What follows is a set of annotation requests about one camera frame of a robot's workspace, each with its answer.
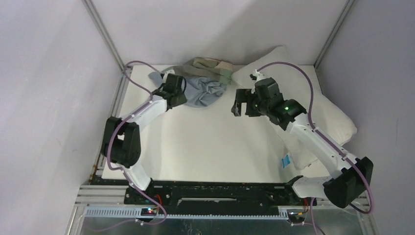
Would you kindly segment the grey-blue pillowcase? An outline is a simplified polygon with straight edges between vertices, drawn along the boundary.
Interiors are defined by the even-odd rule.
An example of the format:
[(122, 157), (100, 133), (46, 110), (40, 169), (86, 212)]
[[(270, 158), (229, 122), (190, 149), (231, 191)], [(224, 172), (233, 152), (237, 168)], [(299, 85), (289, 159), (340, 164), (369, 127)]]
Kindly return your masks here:
[(160, 72), (152, 72), (149, 79), (157, 87), (161, 86), (163, 76), (172, 73), (183, 76), (186, 81), (186, 105), (204, 108), (216, 102), (231, 84), (234, 65), (227, 61), (212, 58), (194, 57), (182, 65), (170, 66)]

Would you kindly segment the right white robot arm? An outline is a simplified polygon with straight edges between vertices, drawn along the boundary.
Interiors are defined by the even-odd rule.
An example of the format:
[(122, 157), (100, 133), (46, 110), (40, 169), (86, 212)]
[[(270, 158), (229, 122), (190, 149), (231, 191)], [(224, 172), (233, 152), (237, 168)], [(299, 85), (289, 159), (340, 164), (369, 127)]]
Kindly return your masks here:
[(306, 109), (294, 99), (285, 100), (272, 78), (257, 80), (252, 89), (237, 89), (231, 108), (241, 116), (242, 104), (249, 117), (266, 116), (283, 131), (297, 138), (323, 164), (327, 177), (298, 176), (285, 190), (285, 200), (292, 205), (304, 198), (329, 200), (338, 208), (351, 206), (364, 192), (369, 192), (373, 162), (368, 157), (357, 158), (343, 150), (308, 118)]

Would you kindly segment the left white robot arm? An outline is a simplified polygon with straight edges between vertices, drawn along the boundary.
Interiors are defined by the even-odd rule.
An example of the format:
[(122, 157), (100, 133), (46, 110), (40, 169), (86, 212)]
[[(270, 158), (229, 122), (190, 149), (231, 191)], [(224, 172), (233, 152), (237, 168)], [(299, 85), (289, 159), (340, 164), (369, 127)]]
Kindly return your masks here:
[(168, 73), (147, 101), (125, 117), (109, 117), (105, 124), (101, 154), (107, 158), (111, 170), (120, 170), (132, 187), (136, 198), (143, 204), (154, 200), (155, 191), (149, 187), (152, 179), (139, 162), (140, 133), (155, 118), (187, 102), (184, 77)]

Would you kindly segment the white pillow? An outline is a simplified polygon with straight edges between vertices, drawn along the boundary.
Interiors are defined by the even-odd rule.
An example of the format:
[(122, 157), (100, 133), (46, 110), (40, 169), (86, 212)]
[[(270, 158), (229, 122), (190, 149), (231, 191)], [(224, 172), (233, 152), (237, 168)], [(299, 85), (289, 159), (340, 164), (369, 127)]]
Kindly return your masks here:
[[(298, 101), (305, 109), (312, 109), (313, 122), (328, 134), (339, 145), (351, 140), (357, 132), (353, 121), (321, 92), (319, 85), (309, 85), (311, 77), (306, 78), (293, 68), (295, 60), (285, 46), (277, 46), (260, 59), (234, 72), (232, 80), (242, 88), (253, 88), (254, 81), (250, 74), (258, 70), (266, 77), (273, 78), (285, 99)], [(310, 106), (310, 95), (313, 94), (313, 105)]]

